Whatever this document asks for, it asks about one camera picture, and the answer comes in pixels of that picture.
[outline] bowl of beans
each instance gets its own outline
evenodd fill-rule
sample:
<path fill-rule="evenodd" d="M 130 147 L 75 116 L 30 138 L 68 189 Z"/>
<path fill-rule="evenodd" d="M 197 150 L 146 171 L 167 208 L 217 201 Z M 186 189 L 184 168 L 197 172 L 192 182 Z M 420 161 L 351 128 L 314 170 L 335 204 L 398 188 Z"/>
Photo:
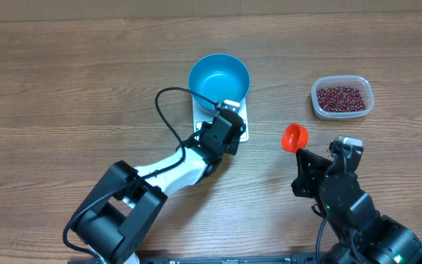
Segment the bowl of beans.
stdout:
<path fill-rule="evenodd" d="M 374 108 L 370 83 L 361 76 L 328 76 L 312 86 L 312 105 L 321 119 L 362 117 Z"/>

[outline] wooden surface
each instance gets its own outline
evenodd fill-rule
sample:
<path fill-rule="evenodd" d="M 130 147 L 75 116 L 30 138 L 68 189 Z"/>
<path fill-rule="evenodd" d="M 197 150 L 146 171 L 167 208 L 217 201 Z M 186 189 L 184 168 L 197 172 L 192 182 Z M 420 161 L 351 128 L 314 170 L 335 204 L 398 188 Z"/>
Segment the wooden surface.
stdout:
<path fill-rule="evenodd" d="M 422 0 L 0 0 L 0 22 L 422 11 Z"/>
<path fill-rule="evenodd" d="M 320 218 L 313 200 L 292 194 L 296 160 L 280 147 L 291 122 L 308 129 L 307 148 L 321 155 L 340 134 L 362 139 L 362 188 L 422 240 L 422 12 L 4 23 L 0 263 L 84 257 L 62 243 L 67 220 L 113 162 L 173 153 L 155 93 L 186 87 L 193 63 L 217 52 L 251 73 L 250 141 L 212 177 L 169 198 L 142 255 L 312 252 Z M 341 74 L 371 82 L 374 110 L 318 120 L 311 86 Z M 190 96 L 170 92 L 160 104 L 188 136 Z M 335 241 L 326 230 L 323 249 Z"/>

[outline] red beans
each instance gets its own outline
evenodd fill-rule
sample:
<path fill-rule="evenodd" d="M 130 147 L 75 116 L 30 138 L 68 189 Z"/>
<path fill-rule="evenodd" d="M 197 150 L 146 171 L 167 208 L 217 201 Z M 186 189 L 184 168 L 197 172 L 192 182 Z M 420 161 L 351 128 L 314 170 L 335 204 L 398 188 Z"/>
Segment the red beans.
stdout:
<path fill-rule="evenodd" d="M 360 91 L 354 87 L 321 88 L 316 91 L 320 108 L 328 112 L 366 110 Z"/>

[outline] small red object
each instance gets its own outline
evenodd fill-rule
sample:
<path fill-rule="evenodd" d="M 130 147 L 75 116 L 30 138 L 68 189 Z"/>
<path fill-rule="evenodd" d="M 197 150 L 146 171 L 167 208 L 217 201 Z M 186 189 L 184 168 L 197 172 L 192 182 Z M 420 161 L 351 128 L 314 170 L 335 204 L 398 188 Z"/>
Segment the small red object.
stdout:
<path fill-rule="evenodd" d="M 300 148 L 306 147 L 308 133 L 302 125 L 292 123 L 284 130 L 281 139 L 281 148 L 287 152 L 296 153 Z"/>

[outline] wall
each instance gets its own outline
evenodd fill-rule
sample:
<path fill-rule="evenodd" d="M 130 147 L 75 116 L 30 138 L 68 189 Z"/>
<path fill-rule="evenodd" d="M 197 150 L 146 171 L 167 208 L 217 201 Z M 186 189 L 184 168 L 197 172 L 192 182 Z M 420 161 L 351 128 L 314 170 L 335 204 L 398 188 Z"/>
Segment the wall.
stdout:
<path fill-rule="evenodd" d="M 0 0 L 0 22 L 422 11 L 422 0 Z"/>

